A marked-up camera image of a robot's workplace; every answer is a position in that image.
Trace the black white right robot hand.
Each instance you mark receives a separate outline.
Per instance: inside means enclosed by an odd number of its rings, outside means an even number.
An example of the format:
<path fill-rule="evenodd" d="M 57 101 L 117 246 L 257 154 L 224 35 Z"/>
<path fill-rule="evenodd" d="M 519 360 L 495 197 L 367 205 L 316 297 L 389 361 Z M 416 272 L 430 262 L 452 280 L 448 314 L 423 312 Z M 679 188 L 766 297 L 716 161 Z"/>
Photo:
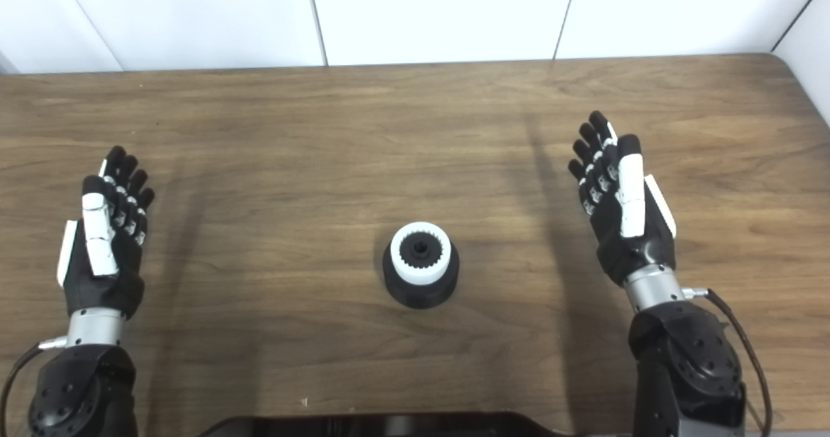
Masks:
<path fill-rule="evenodd" d="M 599 111 L 578 132 L 568 169 L 605 274 L 622 286 L 646 266 L 675 269 L 676 221 L 656 179 L 645 172 L 638 136 L 617 134 Z"/>

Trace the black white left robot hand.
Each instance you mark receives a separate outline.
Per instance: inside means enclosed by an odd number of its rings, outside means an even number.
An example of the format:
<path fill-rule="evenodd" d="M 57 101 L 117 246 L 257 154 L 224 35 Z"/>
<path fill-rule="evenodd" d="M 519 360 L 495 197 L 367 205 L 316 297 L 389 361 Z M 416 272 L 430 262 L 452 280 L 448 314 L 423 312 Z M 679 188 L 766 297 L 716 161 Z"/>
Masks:
<path fill-rule="evenodd" d="M 98 173 L 81 184 L 81 216 L 65 223 L 56 280 L 69 314 L 110 308 L 132 318 L 145 283 L 140 275 L 155 192 L 148 173 L 123 147 L 111 148 Z"/>

